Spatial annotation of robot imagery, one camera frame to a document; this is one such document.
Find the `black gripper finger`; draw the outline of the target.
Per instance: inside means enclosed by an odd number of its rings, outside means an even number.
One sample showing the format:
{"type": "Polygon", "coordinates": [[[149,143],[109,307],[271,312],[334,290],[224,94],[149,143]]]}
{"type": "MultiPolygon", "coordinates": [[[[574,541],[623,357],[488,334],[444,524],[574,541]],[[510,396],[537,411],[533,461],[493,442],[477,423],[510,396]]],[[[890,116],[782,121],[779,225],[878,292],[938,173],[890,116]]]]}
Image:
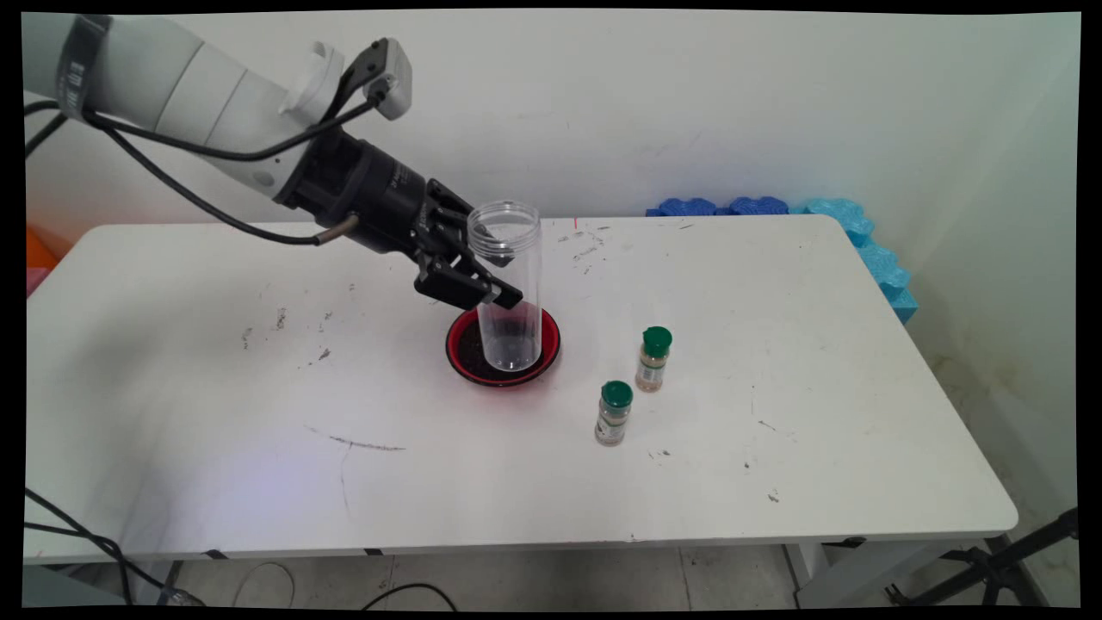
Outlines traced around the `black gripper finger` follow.
{"type": "Polygon", "coordinates": [[[472,255],[460,255],[455,267],[443,258],[420,254],[417,257],[417,293],[437,300],[461,311],[479,305],[497,305],[512,309],[523,301],[523,291],[496,278],[472,255]]]}
{"type": "Polygon", "coordinates": [[[518,246],[507,242],[468,202],[437,180],[426,182],[422,205],[422,263],[508,264],[518,246]]]}

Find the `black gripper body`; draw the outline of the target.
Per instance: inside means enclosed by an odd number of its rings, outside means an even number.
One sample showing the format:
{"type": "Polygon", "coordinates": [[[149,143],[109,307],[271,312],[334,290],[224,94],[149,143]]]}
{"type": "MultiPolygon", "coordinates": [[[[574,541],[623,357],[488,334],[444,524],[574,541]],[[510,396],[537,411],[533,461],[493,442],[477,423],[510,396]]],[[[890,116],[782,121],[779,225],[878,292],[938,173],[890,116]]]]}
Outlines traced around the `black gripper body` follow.
{"type": "Polygon", "coordinates": [[[310,142],[276,203],[303,209],[323,228],[354,215],[357,224],[346,233],[354,242],[414,259],[449,251],[430,231],[429,213],[437,207],[432,185],[378,146],[334,129],[310,142]]]}

